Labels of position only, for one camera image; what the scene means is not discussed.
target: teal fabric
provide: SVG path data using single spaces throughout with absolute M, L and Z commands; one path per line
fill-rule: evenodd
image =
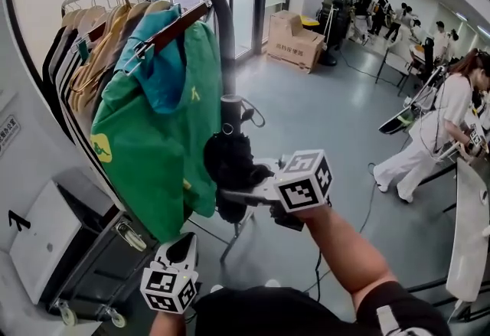
M 177 41 L 172 41 L 154 57 L 152 51 L 149 51 L 145 59 L 130 59 L 134 56 L 140 42 L 145 42 L 157 34 L 180 14 L 180 6 L 175 5 L 167 11 L 145 15 L 128 39 L 115 69 L 115 72 L 124 70 L 129 73 L 140 63 L 139 70 L 132 75 L 141 84 L 153 110 L 161 114 L 175 110 L 184 89 L 185 65 L 179 54 Z

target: cart wheel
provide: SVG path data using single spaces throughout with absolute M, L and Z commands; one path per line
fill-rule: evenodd
M 70 308 L 60 308 L 60 312 L 61 319 L 67 327 L 74 327 L 77 324 L 77 315 L 73 310 L 71 310 Z
M 116 313 L 113 317 L 111 317 L 111 320 L 114 326 L 118 328 L 124 328 L 126 326 L 126 318 L 119 313 Z
M 129 245 L 134 247 L 136 250 L 140 252 L 146 249 L 146 243 L 143 241 L 134 231 L 127 230 L 124 233 L 124 239 L 128 241 Z

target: wall sign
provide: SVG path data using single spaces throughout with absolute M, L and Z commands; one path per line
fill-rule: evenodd
M 17 119 L 14 116 L 8 116 L 0 126 L 0 157 L 20 131 L 21 126 Z

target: person in black outfit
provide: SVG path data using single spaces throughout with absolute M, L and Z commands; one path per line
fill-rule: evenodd
M 441 314 L 403 289 L 384 257 L 331 207 L 302 210 L 296 216 L 306 223 L 332 274 L 351 295 L 357 321 L 340 320 L 295 289 L 221 288 L 194 305 L 197 336 L 451 335 Z M 150 336 L 183 335 L 183 315 L 156 315 Z
M 407 13 L 406 10 L 407 10 L 407 4 L 405 4 L 404 2 L 402 2 L 401 3 L 401 8 L 395 10 L 395 19 L 391 22 L 390 30 L 384 36 L 384 39 L 388 39 L 390 37 L 391 33 L 394 32 L 395 35 L 393 36 L 393 40 L 392 41 L 395 42 L 395 40 L 398 37 L 398 30 L 400 30 L 400 26 L 401 26 L 400 19 L 401 19 L 402 16 L 404 16 Z
M 357 0 L 354 4 L 354 41 L 358 38 L 364 41 L 366 31 L 368 30 L 368 9 L 371 5 L 371 0 Z
M 377 11 L 373 17 L 373 27 L 368 31 L 369 34 L 379 35 L 381 28 L 384 25 L 384 19 L 388 9 L 388 0 L 377 1 Z

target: yellow logo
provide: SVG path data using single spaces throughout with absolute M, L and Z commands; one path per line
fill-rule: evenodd
M 194 99 L 197 99 L 198 101 L 201 100 L 201 98 L 199 97 L 199 94 L 198 92 L 196 91 L 196 87 L 192 87 L 192 100 Z
M 90 135 L 92 148 L 97 154 L 97 158 L 105 163 L 110 163 L 113 160 L 113 154 L 110 151 L 109 139 L 103 133 L 99 135 Z

